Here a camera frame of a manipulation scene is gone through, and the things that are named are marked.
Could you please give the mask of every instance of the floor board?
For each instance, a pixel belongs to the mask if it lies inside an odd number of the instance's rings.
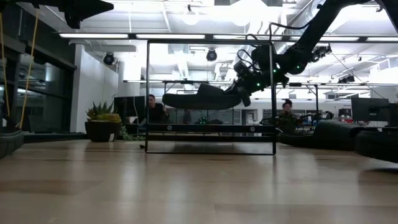
[[[278,145],[276,156],[145,154],[141,142],[25,144],[0,161],[1,224],[395,223],[398,165]],[[267,143],[152,142],[270,151]]]

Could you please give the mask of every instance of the cable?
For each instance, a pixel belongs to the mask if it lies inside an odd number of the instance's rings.
[[[37,24],[39,23],[39,10],[36,9],[36,22],[35,22],[35,29],[33,31],[33,42],[32,42],[32,51],[30,52],[30,64],[29,64],[29,71],[27,73],[27,80],[26,80],[26,87],[25,87],[25,98],[24,98],[24,104],[22,106],[22,116],[21,116],[21,122],[19,123],[19,129],[22,129],[22,124],[24,123],[24,115],[25,115],[25,107],[26,107],[26,101],[27,101],[27,88],[29,86],[29,78],[30,78],[30,72],[32,71],[32,63],[33,63],[33,53],[35,50],[35,43],[36,43],[36,33],[37,33]]]
[[[258,40],[258,38],[254,34],[246,34],[244,37],[245,40],[249,40],[248,37],[253,37],[254,40]],[[258,45],[250,45],[251,47],[258,48]]]
[[[1,12],[0,12],[0,35],[1,35],[2,73],[4,74],[4,92],[6,93],[7,113],[8,113],[8,116],[11,116],[11,114],[10,114],[10,104],[9,104],[9,101],[8,101],[7,75],[6,75],[6,57],[4,56],[4,39],[3,39],[3,34],[2,34],[2,13]]]
[[[375,94],[379,95],[382,99],[385,99],[382,95],[380,95],[378,92],[374,91],[372,87],[370,87],[368,84],[366,84],[365,82],[363,82],[360,78],[358,78],[358,76],[356,76],[336,55],[334,55],[333,52],[331,52],[331,54],[337,59],[337,61],[339,61],[340,64],[342,64],[342,66],[344,66],[347,71],[350,72],[350,74],[352,74],[355,78],[357,78],[362,84],[366,85],[371,91],[373,91]]]
[[[248,57],[251,59],[252,62],[249,62],[248,60],[243,59],[243,58],[239,55],[239,52],[244,52],[244,53],[246,53],[246,55],[248,55]],[[247,52],[246,50],[239,49],[236,55],[237,55],[238,58],[239,58],[240,60],[242,60],[243,62],[246,62],[246,63],[250,64],[250,66],[252,66],[252,67],[254,66],[255,62],[253,61],[253,58],[250,56],[249,52]]]
[[[300,29],[304,29],[307,26],[309,26],[311,24],[311,22],[312,22],[312,19],[308,23],[306,23],[304,26],[302,26],[302,27],[285,26],[285,25],[282,25],[282,24],[278,24],[276,22],[270,22],[269,25],[268,25],[269,41],[272,40],[272,25],[277,26],[277,27],[282,27],[282,28],[285,28],[285,29],[300,30]]]

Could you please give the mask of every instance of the robotic arm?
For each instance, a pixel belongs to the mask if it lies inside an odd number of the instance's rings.
[[[305,70],[313,57],[314,47],[343,8],[369,1],[326,0],[323,5],[318,5],[319,12],[293,46],[289,47],[282,55],[276,54],[275,50],[272,49],[274,83],[282,83],[285,87],[289,81],[285,76],[286,73],[297,75]],[[376,0],[376,2],[387,11],[391,22],[398,31],[398,1]],[[240,61],[234,66],[238,79],[225,91],[226,94],[239,94],[244,105],[249,106],[251,93],[259,90],[264,91],[266,87],[271,85],[270,47],[272,46],[260,45],[252,51],[253,65],[248,67]]]

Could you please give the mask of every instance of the ceiling beam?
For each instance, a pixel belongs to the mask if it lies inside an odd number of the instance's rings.
[[[136,52],[137,48],[134,45],[126,46],[126,45],[86,45],[87,51],[93,52]]]
[[[169,18],[167,17],[166,6],[165,6],[164,3],[162,4],[162,14],[163,14],[164,22],[166,23],[166,26],[167,26],[167,30],[169,32],[172,32],[172,28],[170,26]]]

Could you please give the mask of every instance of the black plant pot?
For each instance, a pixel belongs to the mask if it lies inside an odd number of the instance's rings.
[[[88,138],[92,142],[111,142],[120,135],[121,123],[87,121],[85,126]]]

